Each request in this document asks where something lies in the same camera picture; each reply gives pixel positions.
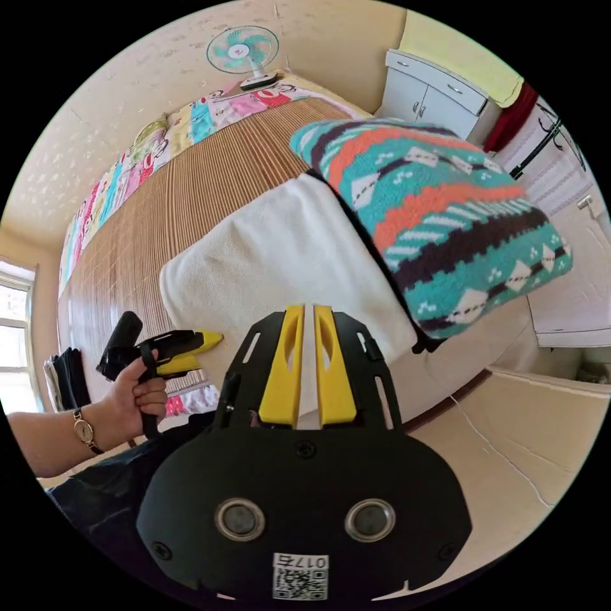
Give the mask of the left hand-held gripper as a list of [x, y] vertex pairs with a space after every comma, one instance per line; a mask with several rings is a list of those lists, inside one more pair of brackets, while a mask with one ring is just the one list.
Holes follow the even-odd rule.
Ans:
[[140, 343], [139, 330], [114, 330], [107, 343], [107, 380], [115, 381], [119, 374], [136, 360], [146, 366], [139, 383], [151, 379], [185, 377], [200, 369], [198, 354], [214, 349], [224, 341], [218, 332], [173, 330]]

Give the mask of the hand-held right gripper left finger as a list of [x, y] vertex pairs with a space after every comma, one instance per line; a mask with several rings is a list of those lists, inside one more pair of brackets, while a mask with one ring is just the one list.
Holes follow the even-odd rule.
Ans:
[[295, 426], [298, 421], [304, 310], [303, 305], [293, 305], [284, 312], [279, 339], [258, 410], [261, 422], [267, 425]]

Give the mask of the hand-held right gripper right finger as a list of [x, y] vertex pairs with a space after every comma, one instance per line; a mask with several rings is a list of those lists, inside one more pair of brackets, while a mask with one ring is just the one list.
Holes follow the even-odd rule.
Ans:
[[314, 305], [313, 316], [320, 426], [352, 423], [356, 417], [356, 404], [334, 314], [326, 305]]

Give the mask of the person's left hand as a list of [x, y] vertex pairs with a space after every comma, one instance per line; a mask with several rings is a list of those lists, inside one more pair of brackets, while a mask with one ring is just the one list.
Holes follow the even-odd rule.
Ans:
[[142, 357], [134, 360], [117, 377], [108, 394], [96, 404], [92, 417], [97, 440], [107, 449], [144, 435], [156, 435], [165, 418], [167, 393], [159, 377], [142, 380], [148, 373]]

